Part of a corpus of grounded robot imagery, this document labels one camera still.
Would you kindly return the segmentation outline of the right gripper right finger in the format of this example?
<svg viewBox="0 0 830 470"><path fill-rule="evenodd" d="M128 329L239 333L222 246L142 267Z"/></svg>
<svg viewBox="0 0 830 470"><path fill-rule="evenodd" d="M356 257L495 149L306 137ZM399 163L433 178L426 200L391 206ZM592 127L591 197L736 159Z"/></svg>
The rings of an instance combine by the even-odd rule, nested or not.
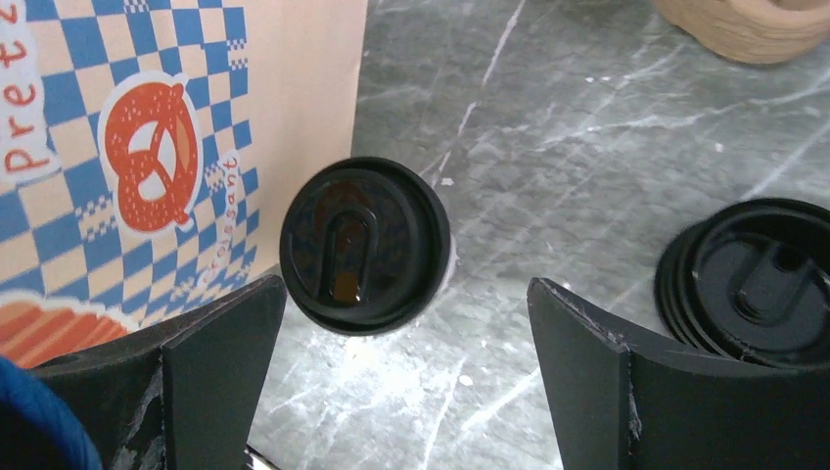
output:
<svg viewBox="0 0 830 470"><path fill-rule="evenodd" d="M703 352L546 278L530 325L567 469L825 469L829 374Z"/></svg>

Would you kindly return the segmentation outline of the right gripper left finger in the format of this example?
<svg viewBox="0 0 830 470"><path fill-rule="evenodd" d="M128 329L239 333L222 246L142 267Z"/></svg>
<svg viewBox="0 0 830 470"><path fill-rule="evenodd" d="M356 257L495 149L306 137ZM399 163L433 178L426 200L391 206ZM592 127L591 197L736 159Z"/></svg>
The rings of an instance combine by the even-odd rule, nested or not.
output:
<svg viewBox="0 0 830 470"><path fill-rule="evenodd" d="M107 469L240 469L286 299L283 280L268 275L33 373Z"/></svg>

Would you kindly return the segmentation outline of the blue checkered paper bag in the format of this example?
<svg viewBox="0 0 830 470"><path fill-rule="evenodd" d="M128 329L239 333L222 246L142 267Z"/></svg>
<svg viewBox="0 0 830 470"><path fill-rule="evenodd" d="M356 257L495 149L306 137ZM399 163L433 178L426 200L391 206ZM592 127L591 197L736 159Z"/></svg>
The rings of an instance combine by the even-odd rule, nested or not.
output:
<svg viewBox="0 0 830 470"><path fill-rule="evenodd" d="M1 5L1 465L107 469L33 371L271 273L350 150L363 1Z"/></svg>

